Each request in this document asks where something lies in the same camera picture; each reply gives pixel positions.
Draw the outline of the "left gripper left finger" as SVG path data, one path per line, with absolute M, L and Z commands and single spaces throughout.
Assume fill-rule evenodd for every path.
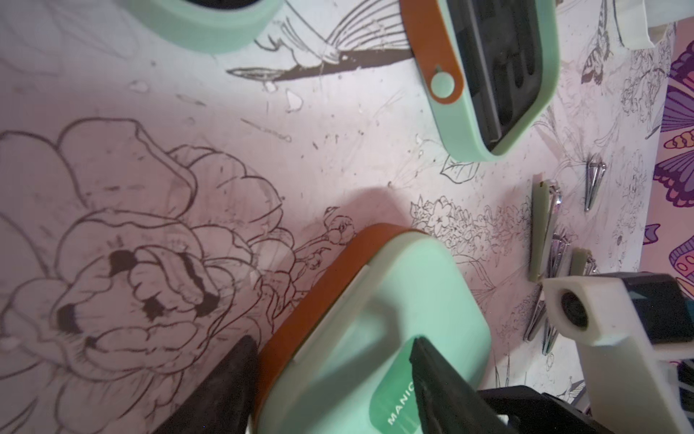
M 244 336 L 158 433 L 244 433 L 258 380 L 258 347 Z

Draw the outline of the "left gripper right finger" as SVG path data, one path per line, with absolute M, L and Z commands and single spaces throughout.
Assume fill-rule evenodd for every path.
M 417 411 L 425 433 L 508 433 L 510 428 L 425 337 L 410 353 Z

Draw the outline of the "green clipper case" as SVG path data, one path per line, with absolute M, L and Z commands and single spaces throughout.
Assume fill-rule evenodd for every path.
M 424 337 L 473 386 L 489 325 L 450 251 L 395 224 L 358 233 L 260 353 L 256 433 L 419 433 Z

